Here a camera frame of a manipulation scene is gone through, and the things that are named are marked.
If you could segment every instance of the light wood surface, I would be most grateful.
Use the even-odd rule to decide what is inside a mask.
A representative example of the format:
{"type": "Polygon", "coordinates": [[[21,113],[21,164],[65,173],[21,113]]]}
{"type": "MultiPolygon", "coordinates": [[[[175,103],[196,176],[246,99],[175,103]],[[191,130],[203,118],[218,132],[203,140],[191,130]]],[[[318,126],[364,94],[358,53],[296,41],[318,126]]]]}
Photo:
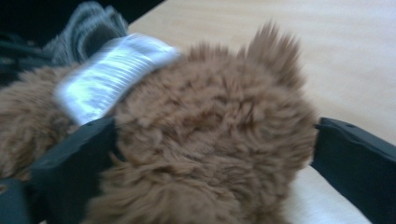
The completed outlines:
{"type": "Polygon", "coordinates": [[[300,40],[306,96],[322,117],[396,145],[394,0],[168,0],[129,32],[182,50],[202,40],[238,50],[269,20],[300,40]]]}

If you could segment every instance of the teddy bear ear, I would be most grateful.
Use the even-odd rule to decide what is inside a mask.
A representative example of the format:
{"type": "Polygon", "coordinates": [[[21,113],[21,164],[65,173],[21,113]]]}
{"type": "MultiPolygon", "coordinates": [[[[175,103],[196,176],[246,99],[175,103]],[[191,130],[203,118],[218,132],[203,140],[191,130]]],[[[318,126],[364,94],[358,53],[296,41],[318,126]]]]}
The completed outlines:
{"type": "Polygon", "coordinates": [[[213,58],[228,57],[229,55],[230,53],[227,48],[221,46],[211,47],[209,44],[203,42],[191,48],[188,60],[190,62],[204,62],[213,58]]]}
{"type": "Polygon", "coordinates": [[[248,48],[239,50],[238,57],[264,65],[281,85],[292,89],[302,85],[299,46],[292,36],[280,35],[273,22],[259,30],[248,48]]]}

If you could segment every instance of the brown teddy bear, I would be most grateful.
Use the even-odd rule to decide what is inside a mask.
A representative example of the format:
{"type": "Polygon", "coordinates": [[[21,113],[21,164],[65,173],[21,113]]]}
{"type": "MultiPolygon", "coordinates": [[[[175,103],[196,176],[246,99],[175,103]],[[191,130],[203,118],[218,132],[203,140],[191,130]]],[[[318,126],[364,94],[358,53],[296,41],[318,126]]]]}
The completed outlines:
{"type": "MultiPolygon", "coordinates": [[[[50,94],[72,69],[0,92],[1,176],[27,176],[66,136],[50,94]]],[[[287,223],[282,203],[315,139],[302,83],[298,46],[273,24],[237,55],[202,44],[147,75],[114,110],[126,161],[103,173],[83,223],[287,223]]]]}

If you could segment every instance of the gray knit fabric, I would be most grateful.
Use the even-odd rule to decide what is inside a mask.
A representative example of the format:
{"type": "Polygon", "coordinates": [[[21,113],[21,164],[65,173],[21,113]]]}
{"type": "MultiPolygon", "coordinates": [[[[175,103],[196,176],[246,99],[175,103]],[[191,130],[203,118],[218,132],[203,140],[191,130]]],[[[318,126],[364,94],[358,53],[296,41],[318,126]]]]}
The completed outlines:
{"type": "Polygon", "coordinates": [[[108,40],[127,35],[128,23],[113,7],[97,2],[81,3],[64,30],[52,39],[44,52],[59,65],[83,63],[108,40]]]}

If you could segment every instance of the teddy bear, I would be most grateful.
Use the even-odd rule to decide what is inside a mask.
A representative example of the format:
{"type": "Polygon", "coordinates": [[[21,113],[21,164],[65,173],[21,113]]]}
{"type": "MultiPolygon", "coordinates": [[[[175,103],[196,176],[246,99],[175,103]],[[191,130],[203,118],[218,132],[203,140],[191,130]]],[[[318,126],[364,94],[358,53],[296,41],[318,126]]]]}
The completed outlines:
{"type": "MultiPolygon", "coordinates": [[[[146,75],[112,110],[125,160],[102,173],[82,223],[288,223],[282,205],[317,121],[298,57],[269,23],[238,53],[202,43],[146,75]]],[[[51,94],[73,69],[37,69],[0,91],[1,177],[29,178],[68,135],[51,94]]]]}

